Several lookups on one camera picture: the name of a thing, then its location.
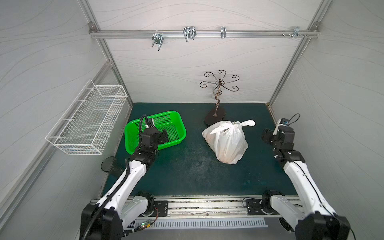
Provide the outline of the green plastic basket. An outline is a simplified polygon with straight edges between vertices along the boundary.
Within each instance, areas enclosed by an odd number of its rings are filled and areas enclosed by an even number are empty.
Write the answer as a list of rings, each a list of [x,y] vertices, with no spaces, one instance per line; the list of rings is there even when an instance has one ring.
[[[181,118],[176,111],[168,111],[155,114],[148,117],[154,120],[154,126],[161,132],[166,130],[169,141],[159,145],[159,150],[166,149],[180,144],[187,136],[187,130]],[[132,155],[139,145],[139,121],[136,119],[130,121],[125,127],[125,147],[128,154]]]

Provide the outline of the white plastic bag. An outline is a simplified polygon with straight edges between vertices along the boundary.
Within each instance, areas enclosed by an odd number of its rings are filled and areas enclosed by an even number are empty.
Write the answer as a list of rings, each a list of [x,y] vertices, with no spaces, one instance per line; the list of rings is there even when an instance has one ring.
[[[248,149],[243,127],[255,126],[253,120],[244,122],[220,121],[206,128],[202,136],[215,153],[218,161],[235,165]]]

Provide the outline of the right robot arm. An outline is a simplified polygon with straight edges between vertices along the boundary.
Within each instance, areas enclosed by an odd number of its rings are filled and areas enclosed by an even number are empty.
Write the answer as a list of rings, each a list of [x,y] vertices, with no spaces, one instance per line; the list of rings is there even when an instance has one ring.
[[[302,154],[294,150],[295,132],[288,125],[274,131],[265,129],[264,143],[273,147],[274,157],[290,178],[301,201],[301,208],[280,191],[266,190],[261,199],[246,200],[249,215],[278,213],[294,230],[298,240],[346,240],[352,232],[346,217],[330,206],[310,175]]]

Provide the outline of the aluminium cross rail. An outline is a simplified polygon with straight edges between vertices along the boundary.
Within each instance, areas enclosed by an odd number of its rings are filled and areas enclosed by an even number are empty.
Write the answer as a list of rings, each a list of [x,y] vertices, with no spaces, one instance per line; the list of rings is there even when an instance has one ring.
[[[228,30],[225,39],[284,38],[282,34],[290,34],[293,30]],[[221,39],[221,30],[196,30],[195,39]],[[317,38],[321,32],[300,30],[308,34],[308,38]],[[151,39],[154,33],[163,35],[164,39],[183,39],[182,30],[157,31],[96,31],[90,33],[93,39]]]

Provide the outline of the small metal bracket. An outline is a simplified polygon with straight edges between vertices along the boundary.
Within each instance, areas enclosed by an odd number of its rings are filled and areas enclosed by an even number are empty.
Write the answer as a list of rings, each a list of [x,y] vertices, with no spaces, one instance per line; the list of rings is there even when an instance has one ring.
[[[227,29],[226,27],[221,27],[221,39],[225,39],[227,36]]]

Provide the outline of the bronze scroll hanger stand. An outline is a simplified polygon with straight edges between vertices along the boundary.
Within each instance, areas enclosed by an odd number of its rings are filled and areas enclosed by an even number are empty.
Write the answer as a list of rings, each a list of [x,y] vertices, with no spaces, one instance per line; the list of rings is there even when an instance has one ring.
[[[223,94],[223,89],[230,92],[237,92],[239,90],[239,87],[236,85],[232,85],[231,88],[226,87],[226,82],[224,81],[224,78],[226,77],[227,72],[225,70],[218,70],[217,74],[219,76],[216,76],[212,72],[205,72],[204,77],[206,78],[213,77],[215,80],[213,82],[202,81],[199,84],[200,88],[202,89],[207,88],[208,85],[215,85],[215,87],[212,90],[212,94],[214,96],[214,100],[216,101],[216,103],[215,103],[215,107],[211,109],[205,117],[205,124],[207,126],[212,126],[222,121],[226,115],[226,110],[220,106],[221,104],[220,96]]]

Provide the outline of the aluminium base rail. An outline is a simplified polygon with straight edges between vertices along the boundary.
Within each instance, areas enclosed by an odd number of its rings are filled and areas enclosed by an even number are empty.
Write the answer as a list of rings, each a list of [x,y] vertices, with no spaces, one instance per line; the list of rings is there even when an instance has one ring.
[[[265,215],[257,210],[249,215],[247,199],[259,202],[261,195],[212,195],[212,196],[154,196],[155,201],[167,201],[165,219],[208,218],[279,218],[278,213]]]

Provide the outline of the right metal hook clamp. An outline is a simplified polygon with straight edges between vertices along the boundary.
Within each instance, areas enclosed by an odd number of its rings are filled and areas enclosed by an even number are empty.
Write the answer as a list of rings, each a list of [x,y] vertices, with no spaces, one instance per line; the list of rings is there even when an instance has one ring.
[[[284,37],[284,38],[290,38],[290,39],[295,39],[295,38],[307,38],[307,37],[309,37],[309,35],[308,34],[302,34],[301,32],[300,32],[300,28],[299,27],[296,27],[293,31],[292,31],[292,33],[290,33],[290,34],[288,34],[288,35],[286,35],[286,34],[282,34],[282,36]]]

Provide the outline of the green table mat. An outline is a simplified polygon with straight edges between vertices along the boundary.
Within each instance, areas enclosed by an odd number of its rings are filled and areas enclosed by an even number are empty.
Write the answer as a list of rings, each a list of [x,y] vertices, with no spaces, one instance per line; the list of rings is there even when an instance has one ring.
[[[167,111],[178,112],[187,130],[179,144],[157,155],[156,161],[136,185],[134,192],[155,196],[192,195],[261,195],[265,190],[295,195],[296,190],[283,168],[274,159],[270,145],[262,141],[265,129],[273,129],[274,121],[264,104],[224,104],[227,121],[255,121],[254,127],[244,127],[249,145],[235,165],[219,162],[202,136],[205,116],[212,103],[135,103],[130,120],[142,115]]]

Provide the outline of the metal U-bolt hook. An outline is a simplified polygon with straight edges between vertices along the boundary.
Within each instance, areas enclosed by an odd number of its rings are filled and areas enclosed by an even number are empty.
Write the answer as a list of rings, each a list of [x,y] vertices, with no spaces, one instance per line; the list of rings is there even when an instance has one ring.
[[[189,41],[189,39],[194,40],[197,32],[195,27],[186,27],[183,29],[183,35],[186,40],[186,42]]]

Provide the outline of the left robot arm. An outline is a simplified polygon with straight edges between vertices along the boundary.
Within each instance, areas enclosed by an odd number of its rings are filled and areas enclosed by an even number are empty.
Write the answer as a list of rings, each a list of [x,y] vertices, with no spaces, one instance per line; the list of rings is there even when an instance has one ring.
[[[168,142],[166,130],[150,127],[139,133],[135,152],[126,160],[126,169],[113,187],[95,204],[82,211],[81,240],[120,240],[126,228],[154,207],[150,194],[140,194],[126,204],[136,184],[154,163],[158,147]]]

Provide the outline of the metal U-bolt clamp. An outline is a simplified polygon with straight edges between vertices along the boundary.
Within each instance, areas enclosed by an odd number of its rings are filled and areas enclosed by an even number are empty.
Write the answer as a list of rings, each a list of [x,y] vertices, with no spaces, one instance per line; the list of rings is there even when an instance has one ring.
[[[164,37],[163,35],[159,34],[159,33],[154,33],[153,36],[152,36],[152,47],[154,47],[155,45],[158,45],[158,51],[161,49],[162,45],[163,45],[163,42],[164,42]]]

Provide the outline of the left controller board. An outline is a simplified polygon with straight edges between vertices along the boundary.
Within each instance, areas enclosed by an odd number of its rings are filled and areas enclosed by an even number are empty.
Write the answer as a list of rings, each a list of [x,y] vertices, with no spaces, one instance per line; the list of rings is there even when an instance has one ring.
[[[136,229],[145,229],[149,228],[153,225],[154,221],[153,220],[148,220],[143,223],[139,223],[139,225],[136,227]]]

